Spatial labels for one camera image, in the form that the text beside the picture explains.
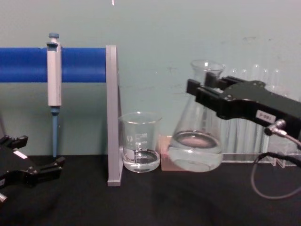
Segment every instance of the blue foam roll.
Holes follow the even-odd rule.
[[[62,82],[106,82],[105,48],[62,48]],[[47,82],[47,48],[0,48],[0,82]]]

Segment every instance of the white label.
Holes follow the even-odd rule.
[[[5,184],[5,179],[0,180],[0,186]]]
[[[127,158],[134,160],[135,159],[135,152],[131,149],[127,149]]]
[[[21,152],[19,152],[19,151],[15,151],[14,152],[16,155],[18,155],[19,157],[21,157],[22,159],[26,159],[27,158],[27,156],[25,155],[25,154],[23,154],[23,153],[21,153]]]
[[[276,120],[276,116],[263,112],[261,110],[257,110],[256,118],[267,121],[269,123],[274,123]]]

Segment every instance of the cable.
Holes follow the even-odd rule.
[[[293,137],[291,137],[290,135],[287,135],[287,134],[284,137],[291,140],[291,141],[293,141],[296,145],[301,147],[301,142],[299,140],[297,140],[297,139],[295,139],[295,138],[293,138]],[[270,200],[279,200],[279,199],[289,198],[289,197],[292,197],[293,195],[297,194],[298,192],[300,192],[301,191],[301,186],[298,187],[297,189],[293,190],[292,192],[288,193],[288,194],[284,194],[284,195],[280,195],[280,196],[269,196],[269,195],[265,195],[265,194],[261,193],[257,189],[257,187],[255,185],[255,181],[254,181],[254,176],[255,176],[256,169],[257,169],[257,163],[266,156],[271,156],[271,157],[278,158],[278,159],[285,159],[287,161],[290,161],[290,162],[296,164],[298,167],[301,167],[301,161],[296,159],[296,158],[293,158],[291,156],[279,155],[279,154],[276,154],[276,153],[263,153],[263,154],[260,154],[256,158],[256,160],[254,161],[254,165],[253,165],[252,172],[251,172],[251,186],[252,186],[252,189],[259,196],[261,196],[265,199],[270,199]]]

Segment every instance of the conical flask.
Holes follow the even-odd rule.
[[[220,77],[224,65],[211,60],[194,60],[190,64],[194,79],[204,84],[206,72]],[[191,95],[174,130],[168,147],[171,161],[193,172],[215,169],[222,162],[220,123],[216,113],[195,102]]]

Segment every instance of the teal wall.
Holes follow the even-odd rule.
[[[170,135],[187,101],[190,61],[208,58],[235,68],[282,72],[299,95],[299,1],[281,0],[10,0],[0,7],[1,47],[45,47],[49,32],[65,47],[119,50],[123,113],[162,114]],[[5,132],[30,137],[26,154],[51,154],[45,84],[1,84]],[[105,153],[105,85],[64,84],[61,154]]]

